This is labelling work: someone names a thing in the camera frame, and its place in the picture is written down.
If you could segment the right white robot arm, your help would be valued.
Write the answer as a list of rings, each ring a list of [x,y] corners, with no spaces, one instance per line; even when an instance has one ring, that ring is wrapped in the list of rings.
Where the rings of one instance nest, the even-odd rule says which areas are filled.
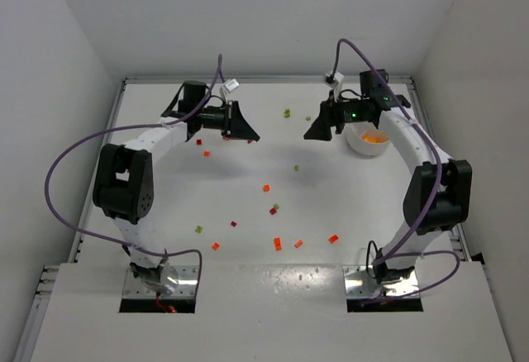
[[[330,141],[347,124],[371,125],[389,138],[407,165],[411,179],[403,199],[403,224],[378,249],[371,265],[378,283],[408,277],[434,240],[467,219],[472,182],[470,163],[453,159],[435,144],[414,117],[411,103],[393,93],[385,76],[383,70],[361,73],[361,95],[343,98],[343,75],[325,74],[331,90],[303,136]]]

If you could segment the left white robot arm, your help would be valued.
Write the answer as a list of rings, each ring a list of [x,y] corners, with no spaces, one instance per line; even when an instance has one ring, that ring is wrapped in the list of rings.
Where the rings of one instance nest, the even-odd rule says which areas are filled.
[[[155,164],[203,128],[219,130],[229,139],[258,141],[239,103],[227,97],[239,86],[236,79],[223,82],[219,89],[222,103],[211,106],[211,86],[185,81],[154,128],[125,144],[107,143],[100,151],[93,203],[120,230],[133,276],[158,295],[172,294],[179,280],[168,252],[156,245],[154,222],[148,218],[155,200]]]

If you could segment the yellow-orange legos in bowl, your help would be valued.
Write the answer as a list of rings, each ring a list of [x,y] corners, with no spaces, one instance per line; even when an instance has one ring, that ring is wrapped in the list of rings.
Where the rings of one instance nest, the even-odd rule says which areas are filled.
[[[389,142],[389,138],[384,133],[367,131],[362,135],[362,140],[371,144],[384,144]]]

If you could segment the white divided bowl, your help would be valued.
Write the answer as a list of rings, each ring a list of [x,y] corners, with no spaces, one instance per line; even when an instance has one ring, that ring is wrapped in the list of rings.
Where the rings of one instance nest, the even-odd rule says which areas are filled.
[[[349,147],[356,153],[368,157],[375,157],[383,154],[390,145],[390,139],[389,142],[384,144],[367,143],[362,140],[362,135],[367,131],[383,133],[373,124],[368,122],[346,124],[346,140]]]

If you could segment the orange double lego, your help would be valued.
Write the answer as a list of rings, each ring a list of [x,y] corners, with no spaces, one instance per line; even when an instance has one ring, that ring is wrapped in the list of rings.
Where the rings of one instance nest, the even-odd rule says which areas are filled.
[[[276,249],[277,251],[283,249],[283,247],[282,247],[282,241],[281,241],[281,239],[280,239],[279,237],[277,237],[277,238],[274,239],[274,247],[275,247],[275,249]]]

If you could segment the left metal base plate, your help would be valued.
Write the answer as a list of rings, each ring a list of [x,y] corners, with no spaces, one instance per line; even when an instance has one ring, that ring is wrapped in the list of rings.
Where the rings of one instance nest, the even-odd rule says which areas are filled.
[[[125,299],[192,299],[198,284],[197,265],[161,265],[158,269],[130,267],[122,288]]]

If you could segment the metal base plate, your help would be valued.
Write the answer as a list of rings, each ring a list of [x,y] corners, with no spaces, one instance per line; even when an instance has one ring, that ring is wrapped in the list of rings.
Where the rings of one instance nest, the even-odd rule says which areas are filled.
[[[158,269],[130,267],[122,288],[125,299],[192,299],[198,284],[197,265],[161,265]]]
[[[371,273],[371,268],[366,269],[364,265],[346,265],[342,267],[342,271],[348,300],[395,298],[419,289],[414,270],[407,278],[400,277],[397,280],[382,283],[378,283],[374,274]]]

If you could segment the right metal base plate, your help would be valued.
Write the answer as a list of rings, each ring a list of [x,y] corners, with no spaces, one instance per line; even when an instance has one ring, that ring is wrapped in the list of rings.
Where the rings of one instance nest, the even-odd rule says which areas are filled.
[[[364,265],[346,265],[342,267],[342,271],[348,300],[395,298],[419,289],[414,270],[407,278],[400,277],[397,280],[382,283],[378,283],[374,274],[371,273],[371,268],[366,269]]]

